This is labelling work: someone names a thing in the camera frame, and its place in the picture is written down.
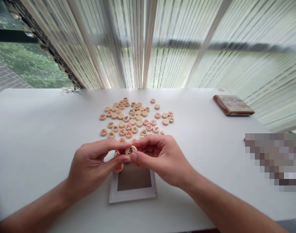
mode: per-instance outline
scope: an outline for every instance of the table surface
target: table surface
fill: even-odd
[[[156,112],[174,112],[173,124],[164,126],[161,118],[157,125],[174,136],[202,175],[274,220],[296,218],[296,192],[279,192],[245,154],[245,133],[268,130],[253,116],[225,116],[212,99],[215,94],[228,93],[218,89],[102,89],[67,94],[60,89],[4,90],[0,93],[0,220],[65,179],[75,150],[104,139],[99,131],[112,120],[99,120],[104,108],[126,96],[130,102],[151,107],[149,120]],[[153,108],[152,98],[160,110]],[[214,227],[186,193],[158,175],[157,198],[117,204],[108,203],[110,180],[111,175],[67,210],[50,232],[182,232]]]

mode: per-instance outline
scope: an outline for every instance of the white curtain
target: white curtain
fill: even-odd
[[[23,0],[86,88],[225,88],[296,126],[296,0]]]

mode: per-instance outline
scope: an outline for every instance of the brick wall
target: brick wall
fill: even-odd
[[[32,88],[32,86],[0,62],[0,92],[6,88]]]

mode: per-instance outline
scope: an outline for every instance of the cardboard box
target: cardboard box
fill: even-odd
[[[215,95],[213,100],[227,116],[246,117],[255,113],[236,95]]]

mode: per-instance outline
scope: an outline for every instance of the hand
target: hand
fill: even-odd
[[[148,135],[133,145],[137,151],[131,154],[132,161],[153,170],[172,186],[183,189],[198,174],[170,135]]]
[[[117,156],[108,162],[104,158],[111,150],[125,150],[132,143],[121,143],[106,139],[83,144],[74,154],[68,178],[64,182],[64,193],[68,200],[78,201],[95,191],[116,166],[131,162],[126,155]]]

